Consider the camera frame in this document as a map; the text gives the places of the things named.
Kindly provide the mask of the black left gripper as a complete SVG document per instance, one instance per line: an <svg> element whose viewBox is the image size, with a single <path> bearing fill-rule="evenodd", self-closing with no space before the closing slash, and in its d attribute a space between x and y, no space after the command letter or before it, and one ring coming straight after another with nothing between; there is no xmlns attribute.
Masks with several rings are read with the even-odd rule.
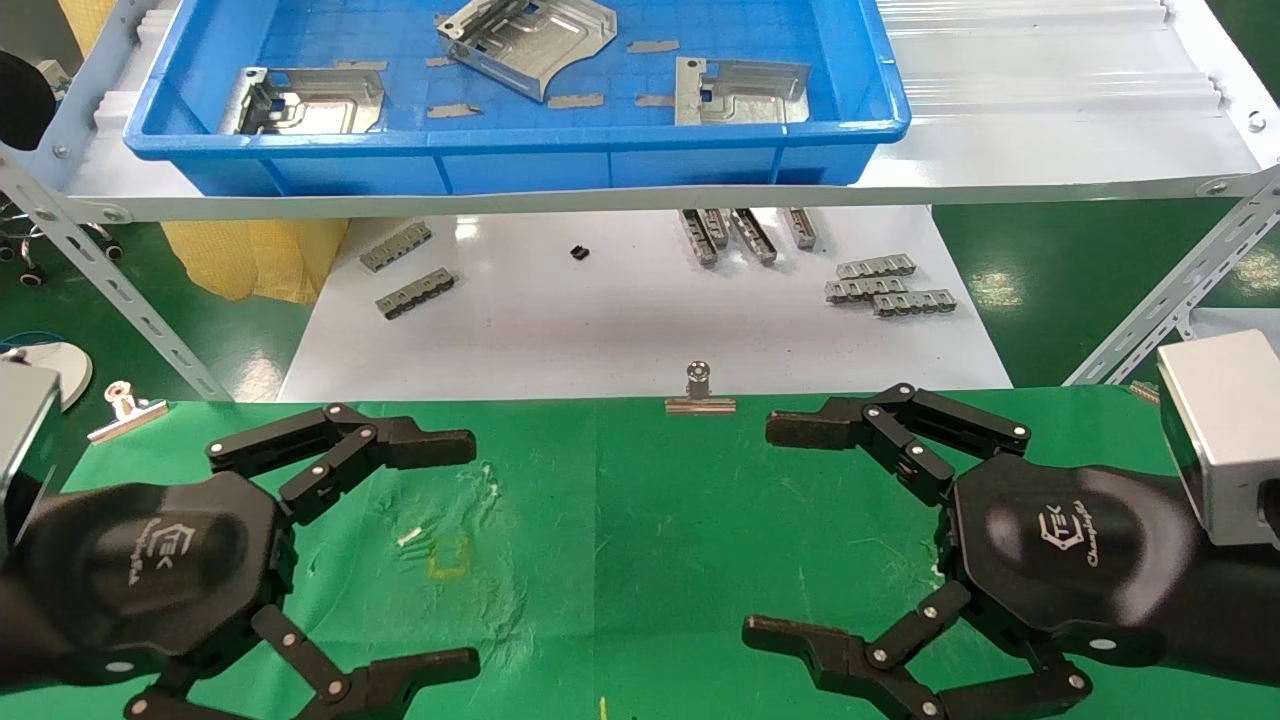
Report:
<svg viewBox="0 0 1280 720"><path fill-rule="evenodd" d="M160 673L127 703L127 719L239 719L187 694L264 641L314 691L297 719L403 719L421 689L476 678L477 650L343 673L279 609L297 564L291 521L315 521L381 468L460 466L476 456L471 430L424 430L410 416L332 404L215 439L207 459L223 473L200 483L44 500L15 543L15 688ZM246 479L302 461L279 503Z"/></svg>

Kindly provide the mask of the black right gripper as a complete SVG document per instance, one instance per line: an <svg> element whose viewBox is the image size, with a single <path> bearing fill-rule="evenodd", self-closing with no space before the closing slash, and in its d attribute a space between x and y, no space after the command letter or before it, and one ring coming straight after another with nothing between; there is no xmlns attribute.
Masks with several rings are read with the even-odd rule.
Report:
<svg viewBox="0 0 1280 720"><path fill-rule="evenodd" d="M950 506L948 570L961 583L945 583L877 638L744 619L748 647L801 660L818 691L864 700L887 719L1046 719L1093 691L1062 653L1115 666L1169 659L1164 612L1201 542L1171 477L1027 461L1028 427L908 383L833 396L815 413L774 411L765 439L860 448L924 505ZM928 441L988 461L956 479ZM909 664L963 614L1029 673L938 692L915 679Z"/></svg>

